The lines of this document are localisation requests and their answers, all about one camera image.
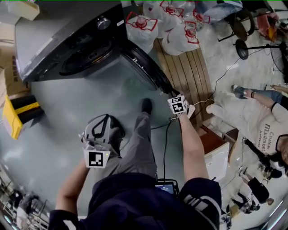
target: white cable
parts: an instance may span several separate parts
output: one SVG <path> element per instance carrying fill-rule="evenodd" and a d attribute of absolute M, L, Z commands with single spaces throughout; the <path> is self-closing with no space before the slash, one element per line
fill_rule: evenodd
<path fill-rule="evenodd" d="M 209 99 L 207 99 L 206 101 L 204 101 L 204 103 L 207 102 L 208 100 L 214 101 L 213 99 L 209 98 Z"/>

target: shirt sleeve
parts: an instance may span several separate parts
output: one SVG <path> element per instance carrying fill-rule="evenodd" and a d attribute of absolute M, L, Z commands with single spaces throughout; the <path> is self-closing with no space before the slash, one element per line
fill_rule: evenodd
<path fill-rule="evenodd" d="M 271 111 L 279 123 L 288 124 L 288 110 L 278 103 L 275 103 Z"/>
<path fill-rule="evenodd" d="M 48 230 L 73 230 L 80 229 L 77 215 L 64 210 L 50 212 Z"/>
<path fill-rule="evenodd" d="M 193 178 L 185 183 L 180 198 L 200 213 L 214 228 L 219 229 L 221 189 L 219 183 L 205 178 Z"/>

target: fan stand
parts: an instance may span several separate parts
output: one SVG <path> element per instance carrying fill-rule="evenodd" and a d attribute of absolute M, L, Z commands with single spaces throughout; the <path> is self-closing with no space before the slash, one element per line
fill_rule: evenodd
<path fill-rule="evenodd" d="M 245 42 L 242 40 L 238 39 L 235 43 L 236 51 L 239 55 L 239 57 L 243 60 L 246 60 L 249 56 L 248 50 L 250 49 L 265 49 L 265 48 L 278 48 L 281 49 L 281 44 L 280 45 L 265 45 L 265 46 L 253 46 L 253 47 L 247 47 Z"/>

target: white t-shirt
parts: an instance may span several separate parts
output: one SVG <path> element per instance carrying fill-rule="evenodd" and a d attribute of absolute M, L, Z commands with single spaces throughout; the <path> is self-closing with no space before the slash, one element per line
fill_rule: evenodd
<path fill-rule="evenodd" d="M 288 136 L 288 110 L 275 103 L 271 109 L 257 124 L 255 146 L 266 155 L 275 154 L 279 136 Z"/>

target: device screen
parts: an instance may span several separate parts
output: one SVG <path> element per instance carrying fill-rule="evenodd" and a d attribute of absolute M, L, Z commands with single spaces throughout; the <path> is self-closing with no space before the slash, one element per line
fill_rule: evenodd
<path fill-rule="evenodd" d="M 155 185 L 155 187 L 169 192 L 170 194 L 174 194 L 173 185 Z"/>

